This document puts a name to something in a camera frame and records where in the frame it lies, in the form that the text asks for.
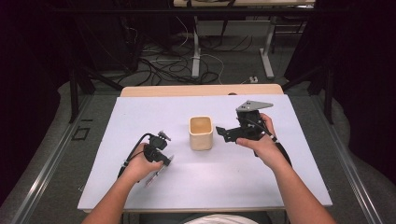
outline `ceramic cup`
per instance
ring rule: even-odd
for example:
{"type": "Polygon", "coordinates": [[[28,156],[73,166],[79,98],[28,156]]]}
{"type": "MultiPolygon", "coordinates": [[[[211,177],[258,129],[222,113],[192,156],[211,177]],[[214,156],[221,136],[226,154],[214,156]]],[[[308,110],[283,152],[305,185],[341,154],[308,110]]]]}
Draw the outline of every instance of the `ceramic cup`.
{"type": "Polygon", "coordinates": [[[213,146],[212,120],[208,116],[192,117],[189,122],[190,147],[193,150],[208,150],[213,146]]]}

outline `hand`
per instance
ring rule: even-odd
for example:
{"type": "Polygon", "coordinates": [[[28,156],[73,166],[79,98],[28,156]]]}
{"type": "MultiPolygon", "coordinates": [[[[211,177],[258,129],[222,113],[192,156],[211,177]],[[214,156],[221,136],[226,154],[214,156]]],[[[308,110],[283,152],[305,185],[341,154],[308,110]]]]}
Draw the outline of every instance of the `hand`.
{"type": "Polygon", "coordinates": [[[163,166],[162,161],[150,162],[146,159],[143,153],[144,145],[145,143],[142,143],[136,148],[134,154],[132,155],[133,158],[129,162],[129,165],[125,168],[120,178],[125,179],[130,183],[136,183],[137,181],[143,179],[150,172],[161,169],[163,166]]]}
{"type": "MultiPolygon", "coordinates": [[[[275,135],[274,125],[271,118],[265,114],[260,115],[262,120],[264,120],[268,131],[275,135]]],[[[236,144],[253,149],[260,159],[262,159],[262,161],[271,169],[274,169],[276,165],[287,162],[268,134],[265,134],[259,141],[238,138],[236,139],[236,144]]]]}

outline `desk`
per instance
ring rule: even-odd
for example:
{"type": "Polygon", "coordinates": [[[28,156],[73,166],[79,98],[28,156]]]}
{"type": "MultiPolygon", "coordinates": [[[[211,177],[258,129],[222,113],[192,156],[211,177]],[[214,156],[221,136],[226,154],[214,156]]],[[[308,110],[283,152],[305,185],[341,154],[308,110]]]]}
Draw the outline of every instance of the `desk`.
{"type": "MultiPolygon", "coordinates": [[[[198,2],[191,0],[192,7],[226,7],[228,2],[198,2]]],[[[284,6],[301,6],[313,5],[315,0],[235,0],[234,7],[284,7],[284,6]]],[[[186,7],[187,1],[174,0],[175,7],[186,7]]],[[[199,76],[199,64],[201,57],[201,49],[199,47],[200,35],[221,35],[221,27],[223,21],[198,21],[195,17],[194,32],[194,57],[192,63],[192,76],[199,76]]],[[[226,30],[223,35],[264,35],[264,48],[260,49],[262,64],[264,66],[265,75],[272,79],[274,73],[268,58],[269,48],[271,46],[272,36],[276,26],[276,17],[272,17],[269,21],[228,21],[226,30]]]]}
{"type": "Polygon", "coordinates": [[[107,125],[78,209],[91,211],[116,180],[122,161],[137,140],[144,133],[160,130],[172,138],[163,154],[175,158],[148,188],[144,187],[146,178],[134,186],[124,206],[125,212],[282,209],[284,205],[272,171],[251,150],[225,143],[216,133],[214,146],[208,151],[193,151],[189,146],[189,117],[208,115],[215,126],[234,128],[235,109],[246,100],[274,104],[264,110],[273,118],[277,136],[288,151],[294,169],[322,204],[332,205],[289,98],[281,93],[277,85],[124,89],[107,125]],[[239,95],[228,96],[230,92],[239,95]]]}

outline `table leg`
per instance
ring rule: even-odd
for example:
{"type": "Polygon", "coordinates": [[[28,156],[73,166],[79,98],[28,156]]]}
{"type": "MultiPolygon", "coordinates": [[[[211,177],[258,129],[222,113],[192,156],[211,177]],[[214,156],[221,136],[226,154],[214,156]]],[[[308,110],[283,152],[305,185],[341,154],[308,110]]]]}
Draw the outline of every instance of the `table leg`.
{"type": "MultiPolygon", "coordinates": [[[[195,27],[197,24],[197,17],[194,18],[195,27]]],[[[196,28],[194,28],[194,56],[192,58],[192,77],[199,76],[199,64],[201,61],[201,49],[199,48],[199,36],[196,28]]]]}
{"type": "Polygon", "coordinates": [[[270,21],[270,25],[267,30],[267,35],[265,39],[265,46],[264,49],[260,49],[260,55],[262,56],[262,64],[264,65],[265,75],[268,79],[274,79],[274,72],[271,67],[270,60],[268,58],[268,52],[271,48],[271,40],[274,35],[274,30],[276,26],[276,17],[272,17],[270,21]]]}

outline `wire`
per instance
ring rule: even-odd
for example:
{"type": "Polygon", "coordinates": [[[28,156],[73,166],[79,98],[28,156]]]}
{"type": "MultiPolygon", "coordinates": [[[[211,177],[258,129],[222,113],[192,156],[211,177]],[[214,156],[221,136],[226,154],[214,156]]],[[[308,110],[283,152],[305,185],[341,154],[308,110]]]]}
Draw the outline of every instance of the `wire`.
{"type": "Polygon", "coordinates": [[[180,59],[161,59],[161,60],[154,60],[150,61],[150,63],[158,63],[158,62],[181,62],[180,59]]]}
{"type": "Polygon", "coordinates": [[[183,46],[185,43],[187,43],[187,41],[189,40],[189,30],[187,29],[187,26],[183,23],[183,21],[181,21],[181,19],[179,17],[176,17],[178,19],[178,21],[180,21],[181,25],[184,27],[184,29],[186,30],[186,39],[184,40],[183,43],[181,43],[178,47],[180,48],[181,46],[183,46]]]}
{"type": "Polygon", "coordinates": [[[246,79],[245,81],[239,83],[239,84],[245,84],[247,81],[249,81],[249,79],[246,79]]]}
{"type": "Polygon", "coordinates": [[[137,39],[137,35],[138,35],[137,30],[136,30],[135,28],[132,28],[132,27],[126,27],[126,29],[128,29],[128,30],[133,30],[133,31],[135,32],[135,35],[134,35],[134,44],[136,44],[136,39],[137,39]]]}
{"type": "Polygon", "coordinates": [[[144,152],[144,151],[141,151],[141,152],[138,152],[138,153],[134,154],[129,161],[133,160],[137,155],[139,155],[142,152],[144,152]]]}
{"type": "Polygon", "coordinates": [[[178,81],[178,82],[182,82],[182,83],[202,85],[202,84],[213,82],[213,81],[217,80],[219,77],[219,75],[217,75],[216,73],[210,72],[208,70],[208,65],[205,61],[202,61],[202,62],[203,62],[203,65],[206,67],[206,72],[202,73],[199,78],[194,78],[191,76],[179,76],[172,71],[164,70],[165,68],[170,67],[172,69],[172,68],[175,68],[176,66],[180,66],[180,68],[178,70],[188,69],[189,72],[191,72],[190,68],[188,68],[186,64],[180,65],[180,64],[171,63],[171,64],[166,64],[162,67],[158,67],[146,59],[140,59],[140,61],[141,61],[141,63],[149,66],[150,69],[152,69],[151,74],[153,75],[153,77],[151,79],[151,83],[154,83],[154,78],[159,79],[157,81],[157,83],[155,83],[154,85],[158,85],[159,83],[161,83],[162,80],[178,81]]]}
{"type": "Polygon", "coordinates": [[[130,161],[130,160],[132,159],[132,155],[134,154],[134,151],[137,149],[137,147],[140,145],[140,143],[143,141],[143,139],[144,139],[146,136],[152,137],[153,135],[152,135],[151,133],[145,133],[145,134],[143,134],[143,136],[139,139],[139,141],[137,141],[136,145],[134,145],[134,148],[132,149],[131,153],[128,155],[128,157],[127,157],[127,159],[126,159],[127,161],[130,161]]]}
{"type": "Polygon", "coordinates": [[[221,80],[220,80],[221,74],[222,74],[222,72],[223,72],[223,70],[224,70],[224,63],[223,63],[223,61],[222,61],[221,59],[219,59],[219,58],[213,56],[213,55],[210,55],[210,54],[201,54],[201,57],[203,57],[203,56],[212,57],[212,58],[218,60],[218,61],[221,63],[221,70],[220,70],[220,72],[219,72],[218,81],[219,81],[220,85],[223,85],[223,84],[221,83],[221,80]]]}
{"type": "Polygon", "coordinates": [[[216,49],[216,48],[218,48],[218,47],[220,46],[219,44],[217,44],[217,45],[216,45],[215,47],[213,47],[213,48],[206,47],[206,46],[204,46],[204,45],[202,45],[202,44],[200,44],[200,46],[201,46],[202,49],[205,49],[205,50],[208,50],[208,51],[218,51],[218,52],[244,51],[244,50],[247,50],[248,48],[250,48],[251,44],[253,43],[253,36],[250,37],[250,41],[249,41],[249,43],[247,44],[247,46],[246,46],[244,49],[236,49],[236,48],[238,48],[239,46],[241,46],[242,43],[244,43],[246,39],[248,39],[248,35],[245,36],[245,37],[242,39],[242,41],[240,41],[237,45],[235,45],[235,46],[232,47],[231,49],[216,49]]]}

